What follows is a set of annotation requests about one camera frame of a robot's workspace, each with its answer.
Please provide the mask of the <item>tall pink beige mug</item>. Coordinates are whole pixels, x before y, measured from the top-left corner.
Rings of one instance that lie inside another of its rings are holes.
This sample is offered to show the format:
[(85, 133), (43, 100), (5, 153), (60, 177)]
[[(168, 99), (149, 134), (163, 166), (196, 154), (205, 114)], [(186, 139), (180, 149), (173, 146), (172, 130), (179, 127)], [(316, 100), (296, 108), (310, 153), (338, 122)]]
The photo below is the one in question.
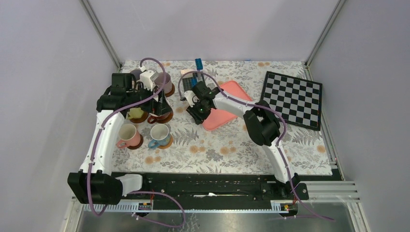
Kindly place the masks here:
[(142, 71), (140, 69), (135, 69), (130, 71), (130, 74), (133, 75), (133, 81), (137, 82), (140, 80), (140, 75), (141, 75)]

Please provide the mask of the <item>yellow mug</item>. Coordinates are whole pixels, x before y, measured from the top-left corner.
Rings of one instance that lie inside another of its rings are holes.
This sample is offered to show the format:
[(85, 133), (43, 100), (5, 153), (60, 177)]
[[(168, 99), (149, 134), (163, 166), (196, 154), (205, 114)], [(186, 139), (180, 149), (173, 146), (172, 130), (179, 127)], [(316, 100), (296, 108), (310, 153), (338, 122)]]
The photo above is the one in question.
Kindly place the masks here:
[(141, 108), (131, 108), (127, 112), (127, 119), (141, 119), (145, 115), (145, 112)]

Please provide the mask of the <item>dark brown wooden coaster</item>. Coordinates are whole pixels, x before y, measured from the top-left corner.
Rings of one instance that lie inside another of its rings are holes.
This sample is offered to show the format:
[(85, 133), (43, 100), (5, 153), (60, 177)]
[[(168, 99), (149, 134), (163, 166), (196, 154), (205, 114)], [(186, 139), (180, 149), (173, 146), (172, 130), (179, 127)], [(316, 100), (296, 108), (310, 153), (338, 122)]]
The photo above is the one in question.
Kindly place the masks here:
[(142, 113), (140, 113), (140, 114), (137, 114), (137, 115), (130, 115), (129, 116), (129, 120), (132, 122), (132, 123), (142, 123), (142, 122), (144, 122), (146, 119), (148, 118), (148, 113), (147, 112), (142, 112)]
[(175, 85), (172, 84), (172, 88), (170, 89), (169, 92), (165, 93), (165, 96), (166, 96), (166, 97), (170, 97), (170, 96), (172, 96), (172, 95), (174, 94), (174, 92), (175, 92)]
[(151, 122), (152, 123), (166, 123), (166, 122), (170, 121), (173, 118), (173, 115), (174, 115), (174, 112), (170, 111), (170, 112), (165, 113), (161, 116), (151, 116), (151, 118), (152, 118)]

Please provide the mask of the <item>white cream cup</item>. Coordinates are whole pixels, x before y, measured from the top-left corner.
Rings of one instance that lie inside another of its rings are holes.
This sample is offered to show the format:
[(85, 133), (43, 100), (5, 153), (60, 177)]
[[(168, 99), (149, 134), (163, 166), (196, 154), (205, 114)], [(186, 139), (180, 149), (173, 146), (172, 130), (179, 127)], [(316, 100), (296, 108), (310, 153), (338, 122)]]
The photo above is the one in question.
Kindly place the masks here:
[(164, 124), (164, 123), (169, 122), (173, 118), (173, 116), (174, 116), (174, 112), (172, 110), (168, 113), (165, 113), (165, 114), (161, 115), (161, 116), (155, 115), (153, 113), (149, 113), (149, 117), (147, 118), (147, 122), (149, 124), (153, 124), (153, 123)]

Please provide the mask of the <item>mauve mug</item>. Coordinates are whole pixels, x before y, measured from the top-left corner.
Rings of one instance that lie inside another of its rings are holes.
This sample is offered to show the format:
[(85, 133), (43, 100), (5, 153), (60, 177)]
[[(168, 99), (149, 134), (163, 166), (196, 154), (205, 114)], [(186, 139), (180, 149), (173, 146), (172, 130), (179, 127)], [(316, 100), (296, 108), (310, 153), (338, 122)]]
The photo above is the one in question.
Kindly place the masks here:
[(158, 87), (163, 87), (164, 93), (169, 92), (173, 84), (170, 74), (166, 72), (160, 72), (154, 83)]

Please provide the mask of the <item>blue floral mug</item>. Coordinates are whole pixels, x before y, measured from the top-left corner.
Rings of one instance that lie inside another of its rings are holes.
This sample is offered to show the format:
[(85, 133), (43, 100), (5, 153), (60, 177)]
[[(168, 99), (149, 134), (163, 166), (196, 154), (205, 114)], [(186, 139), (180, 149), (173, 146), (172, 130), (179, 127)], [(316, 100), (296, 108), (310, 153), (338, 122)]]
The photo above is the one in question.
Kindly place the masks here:
[(169, 128), (164, 124), (157, 124), (150, 131), (151, 141), (148, 143), (148, 148), (158, 148), (159, 141), (166, 138), (170, 134)]

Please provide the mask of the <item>light wooden coaster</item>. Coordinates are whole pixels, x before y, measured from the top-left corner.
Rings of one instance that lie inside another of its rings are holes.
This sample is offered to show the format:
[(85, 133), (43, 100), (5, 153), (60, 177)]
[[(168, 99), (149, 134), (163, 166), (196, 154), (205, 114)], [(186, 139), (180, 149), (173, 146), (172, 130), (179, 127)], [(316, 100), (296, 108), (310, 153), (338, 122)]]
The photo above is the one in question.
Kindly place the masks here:
[(159, 149), (167, 149), (169, 148), (173, 143), (173, 137), (171, 134), (168, 134), (166, 138), (162, 139), (159, 141)]

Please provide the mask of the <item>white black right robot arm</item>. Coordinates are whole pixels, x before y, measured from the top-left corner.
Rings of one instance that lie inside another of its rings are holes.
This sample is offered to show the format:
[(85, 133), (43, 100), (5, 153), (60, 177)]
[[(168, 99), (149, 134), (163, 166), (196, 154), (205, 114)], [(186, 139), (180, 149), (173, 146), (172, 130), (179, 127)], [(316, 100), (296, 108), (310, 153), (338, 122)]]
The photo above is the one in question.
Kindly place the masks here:
[(282, 152), (279, 130), (281, 118), (275, 115), (265, 101), (246, 101), (220, 87), (210, 89), (202, 81), (185, 91), (181, 99), (189, 103), (187, 112), (197, 125), (211, 119), (211, 112), (216, 110), (226, 111), (243, 119), (250, 139), (263, 148), (274, 169), (276, 180), (281, 182), (277, 186), (278, 195), (289, 199), (296, 193), (296, 185), (291, 181), (294, 174)]

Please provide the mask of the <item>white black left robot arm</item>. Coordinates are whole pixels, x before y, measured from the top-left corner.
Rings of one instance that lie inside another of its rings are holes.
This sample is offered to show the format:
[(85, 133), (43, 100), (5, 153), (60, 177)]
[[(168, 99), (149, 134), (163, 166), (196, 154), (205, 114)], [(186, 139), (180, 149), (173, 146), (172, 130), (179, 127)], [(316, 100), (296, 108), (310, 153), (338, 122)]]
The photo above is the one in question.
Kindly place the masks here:
[(82, 204), (116, 205), (131, 192), (139, 199), (149, 195), (150, 186), (140, 174), (113, 177), (110, 165), (117, 137), (130, 108), (147, 113), (170, 110), (164, 92), (155, 87), (156, 71), (113, 73), (112, 84), (97, 100), (97, 120), (85, 160), (78, 172), (69, 173), (68, 185)]

